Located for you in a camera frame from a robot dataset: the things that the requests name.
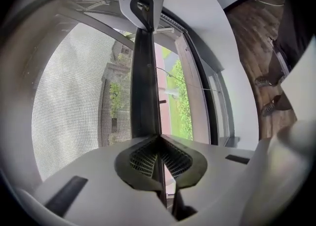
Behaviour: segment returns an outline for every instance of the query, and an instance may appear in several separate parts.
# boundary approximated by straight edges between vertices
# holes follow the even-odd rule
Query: window
[[[162,133],[192,139],[190,105],[178,54],[155,44]]]
[[[82,23],[56,48],[40,77],[32,114],[42,180],[90,150],[131,139],[130,52]]]

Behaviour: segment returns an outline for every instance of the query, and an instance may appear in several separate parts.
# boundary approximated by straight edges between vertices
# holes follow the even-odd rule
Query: shoe
[[[276,110],[275,105],[273,102],[270,102],[269,104],[266,104],[262,110],[261,114],[263,117],[271,115]]]
[[[272,84],[269,82],[267,76],[257,77],[255,80],[255,85],[258,87],[272,86]]]

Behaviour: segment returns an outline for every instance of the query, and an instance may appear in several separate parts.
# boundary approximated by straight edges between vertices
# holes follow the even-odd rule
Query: person's leg
[[[285,111],[285,110],[292,109],[290,101],[287,99],[287,96],[283,92],[280,96],[275,96],[272,101],[275,105],[275,109],[278,111]]]
[[[273,52],[269,63],[269,72],[263,76],[256,78],[255,85],[258,87],[275,86],[283,76],[281,65]]]
[[[275,111],[285,111],[290,109],[292,109],[290,101],[288,101],[285,93],[282,92],[281,95],[275,96],[270,103],[266,104],[262,108],[261,113],[263,117],[266,117]]]
[[[307,48],[313,29],[307,26],[302,11],[285,0],[282,19],[277,32],[276,46],[293,69]]]

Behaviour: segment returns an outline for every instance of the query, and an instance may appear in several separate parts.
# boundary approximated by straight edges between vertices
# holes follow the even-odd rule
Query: mesh screen
[[[132,51],[77,24],[50,58],[32,115],[34,154],[43,180],[81,155],[131,138]]]

